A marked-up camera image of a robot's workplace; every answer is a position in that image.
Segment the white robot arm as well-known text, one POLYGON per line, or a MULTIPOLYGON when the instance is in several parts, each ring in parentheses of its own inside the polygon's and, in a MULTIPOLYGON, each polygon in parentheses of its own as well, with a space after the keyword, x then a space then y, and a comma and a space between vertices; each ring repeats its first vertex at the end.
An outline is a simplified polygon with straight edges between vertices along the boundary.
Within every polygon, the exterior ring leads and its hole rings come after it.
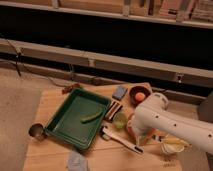
POLYGON ((162 93, 152 93, 134 110, 131 128, 141 136, 150 128, 165 131, 213 155, 213 124, 183 117, 166 110, 169 100, 162 93))

